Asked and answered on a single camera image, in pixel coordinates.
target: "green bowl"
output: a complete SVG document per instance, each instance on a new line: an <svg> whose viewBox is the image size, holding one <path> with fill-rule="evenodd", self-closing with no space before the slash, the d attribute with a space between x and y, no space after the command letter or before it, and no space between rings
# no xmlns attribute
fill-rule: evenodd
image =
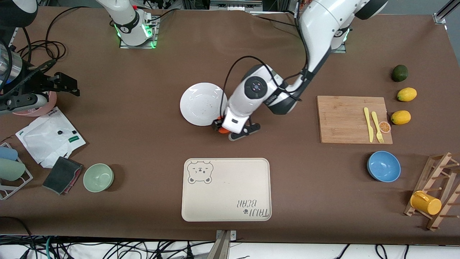
<svg viewBox="0 0 460 259"><path fill-rule="evenodd" d="M83 185L92 193L104 191L113 181L114 173L112 169L105 164L92 165L83 176Z"/></svg>

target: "bear face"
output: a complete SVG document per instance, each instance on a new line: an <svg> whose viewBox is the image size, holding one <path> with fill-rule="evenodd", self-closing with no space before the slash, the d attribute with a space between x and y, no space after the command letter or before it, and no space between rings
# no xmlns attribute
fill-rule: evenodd
<svg viewBox="0 0 460 259"><path fill-rule="evenodd" d="M197 161L195 163L191 162L187 166L187 171L189 172L189 183L195 182L204 182L210 183L213 179L211 178L211 173L213 172L214 166L211 162Z"/></svg>

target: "black sponge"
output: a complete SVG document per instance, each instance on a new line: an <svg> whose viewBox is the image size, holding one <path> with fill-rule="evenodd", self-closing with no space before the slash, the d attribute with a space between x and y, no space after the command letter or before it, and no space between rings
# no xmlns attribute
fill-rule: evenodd
<svg viewBox="0 0 460 259"><path fill-rule="evenodd" d="M59 157L43 182L43 187L62 194L71 184L75 183L74 178L80 174L82 168L83 165L77 162Z"/></svg>

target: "green lime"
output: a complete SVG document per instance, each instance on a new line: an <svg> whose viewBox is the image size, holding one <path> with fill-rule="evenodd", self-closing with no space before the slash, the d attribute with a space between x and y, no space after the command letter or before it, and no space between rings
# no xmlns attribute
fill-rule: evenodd
<svg viewBox="0 0 460 259"><path fill-rule="evenodd" d="M409 71L407 70L407 67L404 65L397 65L393 69L393 72L391 73L391 78L395 82L404 81L406 80L408 76L409 76Z"/></svg>

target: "blue bowl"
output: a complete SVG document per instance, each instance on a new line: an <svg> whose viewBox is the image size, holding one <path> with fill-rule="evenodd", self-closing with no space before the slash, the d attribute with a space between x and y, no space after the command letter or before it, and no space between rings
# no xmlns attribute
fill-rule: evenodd
<svg viewBox="0 0 460 259"><path fill-rule="evenodd" d="M368 171L376 180L393 182L401 174L401 165L393 154L377 151L368 160Z"/></svg>

